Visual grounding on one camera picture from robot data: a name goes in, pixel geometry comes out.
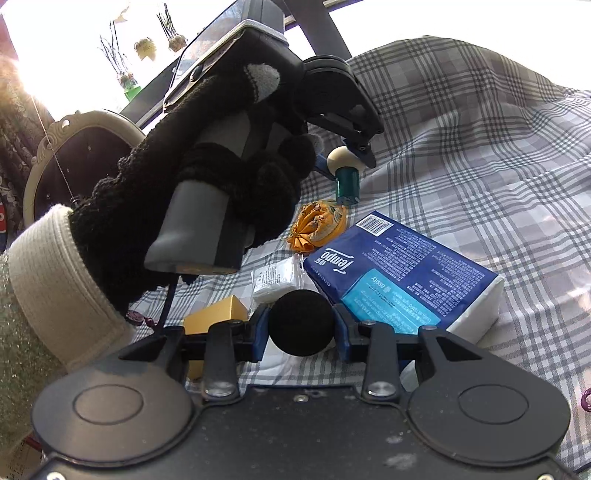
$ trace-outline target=gray handle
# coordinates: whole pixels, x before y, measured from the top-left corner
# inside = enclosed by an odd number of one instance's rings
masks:
[[[245,158],[253,150],[265,147],[276,150],[289,135],[281,125],[267,122],[263,127],[252,122],[252,118],[250,112],[241,112],[217,122],[202,133],[198,142],[223,145]],[[264,128],[268,130],[267,135],[261,132]],[[226,193],[204,182],[183,181],[174,191],[144,266],[179,274],[235,273],[240,270],[244,250],[253,239],[254,229],[236,217]]]

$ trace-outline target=beige cuff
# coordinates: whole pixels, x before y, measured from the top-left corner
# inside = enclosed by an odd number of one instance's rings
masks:
[[[135,330],[84,266],[70,232],[70,211],[56,205],[7,253],[12,288],[22,311],[68,371],[123,347]]]

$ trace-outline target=green sparkly sleeve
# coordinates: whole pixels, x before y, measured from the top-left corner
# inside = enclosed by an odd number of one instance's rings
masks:
[[[27,322],[0,255],[0,454],[31,430],[31,406],[45,385],[66,373]]]

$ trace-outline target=barcode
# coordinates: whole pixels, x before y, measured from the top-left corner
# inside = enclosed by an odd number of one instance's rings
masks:
[[[357,222],[356,225],[372,235],[380,236],[388,230],[393,223],[370,213],[367,217]]]

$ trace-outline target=black cable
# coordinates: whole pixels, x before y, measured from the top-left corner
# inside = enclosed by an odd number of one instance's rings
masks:
[[[156,326],[154,326],[155,333],[161,333],[164,329],[168,313],[170,312],[170,307],[173,304],[174,294],[177,291],[178,277],[179,275],[175,275],[174,280],[172,280],[168,285],[168,290],[166,292],[166,300],[164,300],[164,307],[162,307],[162,312],[160,313],[158,323],[156,324]]]

